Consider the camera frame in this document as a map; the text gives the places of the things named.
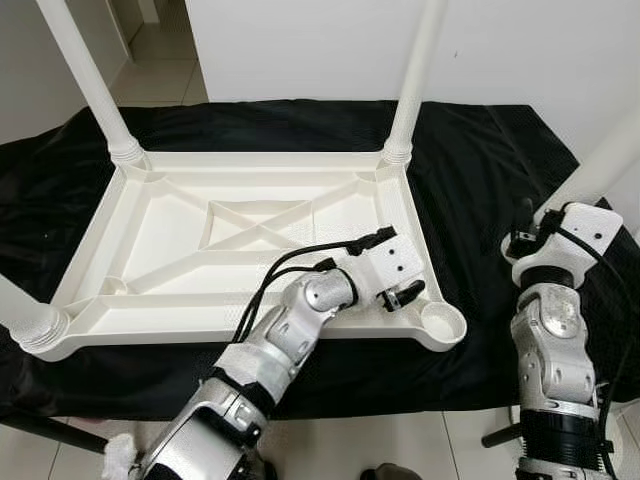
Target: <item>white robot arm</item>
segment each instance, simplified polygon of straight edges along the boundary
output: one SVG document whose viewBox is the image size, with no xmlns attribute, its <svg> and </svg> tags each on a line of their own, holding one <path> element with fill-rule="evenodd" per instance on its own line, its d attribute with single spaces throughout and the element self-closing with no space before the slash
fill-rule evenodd
<svg viewBox="0 0 640 480">
<path fill-rule="evenodd" d="M 245 478 L 247 452 L 309 358 L 322 327 L 350 307 L 397 310 L 424 289 L 419 254 L 392 227 L 351 242 L 347 251 L 350 255 L 337 264 L 321 262 L 324 271 L 306 273 L 291 283 L 281 304 L 269 310 L 244 341 L 224 350 L 210 378 L 143 456 L 132 477 L 169 469 L 188 480 Z"/>
<path fill-rule="evenodd" d="M 504 244 L 513 281 L 522 289 L 511 322 L 526 445 L 518 480 L 612 478 L 600 471 L 601 461 L 608 460 L 606 411 L 602 418 L 575 289 L 621 226 L 613 211 L 571 203 L 548 211 L 537 230 L 516 228 Z"/>
</svg>

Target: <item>black fabric sheet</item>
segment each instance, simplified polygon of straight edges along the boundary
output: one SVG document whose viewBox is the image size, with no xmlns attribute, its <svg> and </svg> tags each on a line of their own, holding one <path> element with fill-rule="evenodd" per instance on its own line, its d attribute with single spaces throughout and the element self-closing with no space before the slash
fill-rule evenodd
<svg viewBox="0 0 640 480">
<path fill-rule="evenodd" d="M 392 102 L 276 101 L 124 108 L 133 134 L 158 151 L 375 151 Z M 499 243 L 514 203 L 540 204 L 576 167 L 570 152 L 526 106 L 425 103 L 408 176 L 446 300 L 468 322 L 447 353 L 412 340 L 321 341 L 291 386 L 280 418 L 355 416 L 517 403 L 509 333 L 517 291 Z M 0 272 L 48 301 L 113 168 L 88 110 L 63 127 L 0 147 Z M 638 338 L 640 250 L 622 231 L 607 258 L 628 282 L 633 319 L 600 266 L 582 287 L 588 350 L 610 379 L 625 342 Z M 0 332 L 0 412 L 169 419 L 224 345 L 85 348 L 46 363 Z M 636 343 L 617 393 L 640 396 Z"/>
</svg>

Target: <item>person's shoe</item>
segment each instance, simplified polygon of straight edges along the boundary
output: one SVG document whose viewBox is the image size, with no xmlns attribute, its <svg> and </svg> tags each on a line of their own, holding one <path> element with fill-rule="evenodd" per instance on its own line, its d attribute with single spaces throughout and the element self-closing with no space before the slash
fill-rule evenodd
<svg viewBox="0 0 640 480">
<path fill-rule="evenodd" d="M 360 474 L 360 480 L 376 480 L 376 471 L 375 470 L 365 470 Z"/>
<path fill-rule="evenodd" d="M 278 480 L 278 472 L 276 472 L 276 467 L 271 462 L 264 462 L 264 479 Z"/>
</svg>

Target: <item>black tripod leg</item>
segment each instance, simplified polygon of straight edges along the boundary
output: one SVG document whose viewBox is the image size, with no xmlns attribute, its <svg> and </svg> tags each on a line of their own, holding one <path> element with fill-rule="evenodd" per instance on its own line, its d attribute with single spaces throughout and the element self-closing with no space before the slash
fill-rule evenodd
<svg viewBox="0 0 640 480">
<path fill-rule="evenodd" d="M 521 436 L 522 428 L 520 427 L 520 424 L 514 423 L 502 430 L 498 430 L 497 432 L 490 433 L 489 435 L 482 437 L 482 446 L 485 448 L 495 447 L 496 445 L 502 445 L 503 443 L 515 440 Z"/>
<path fill-rule="evenodd" d="M 45 417 L 15 413 L 0 418 L 0 423 L 96 453 L 104 453 L 107 444 L 102 437 Z"/>
</svg>

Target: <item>white wall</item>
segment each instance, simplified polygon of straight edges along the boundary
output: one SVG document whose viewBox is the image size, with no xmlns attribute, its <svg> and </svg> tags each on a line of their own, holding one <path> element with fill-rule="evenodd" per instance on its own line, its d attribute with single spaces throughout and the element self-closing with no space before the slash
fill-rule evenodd
<svg viewBox="0 0 640 480">
<path fill-rule="evenodd" d="M 108 0 L 120 24 L 125 40 L 130 42 L 144 22 L 142 10 L 134 0 Z"/>
<path fill-rule="evenodd" d="M 105 80 L 126 54 L 104 0 L 68 0 Z M 56 127 L 84 98 L 34 0 L 0 1 L 0 143 Z"/>
<path fill-rule="evenodd" d="M 138 0 L 138 6 L 140 7 L 144 23 L 160 23 L 158 10 L 153 0 Z"/>
<path fill-rule="evenodd" d="M 640 245 L 640 159 L 607 194 L 607 200 L 624 217 Z"/>
<path fill-rule="evenodd" d="M 187 0 L 213 101 L 397 98 L 424 0 Z M 637 0 L 450 0 L 425 99 L 528 103 L 580 159 L 638 102 Z M 619 210 L 640 223 L 640 187 Z"/>
</svg>

